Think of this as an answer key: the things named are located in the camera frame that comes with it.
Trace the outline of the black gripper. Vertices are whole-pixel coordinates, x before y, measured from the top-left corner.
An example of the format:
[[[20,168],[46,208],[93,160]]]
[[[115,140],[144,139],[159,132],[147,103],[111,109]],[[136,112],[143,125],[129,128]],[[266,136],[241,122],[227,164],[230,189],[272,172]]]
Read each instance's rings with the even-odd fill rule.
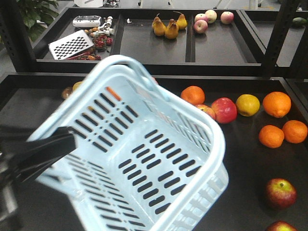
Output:
[[[22,221],[13,185],[35,180],[53,163],[76,149],[75,137],[67,128],[31,141],[34,130],[0,128],[0,230],[19,231]]]

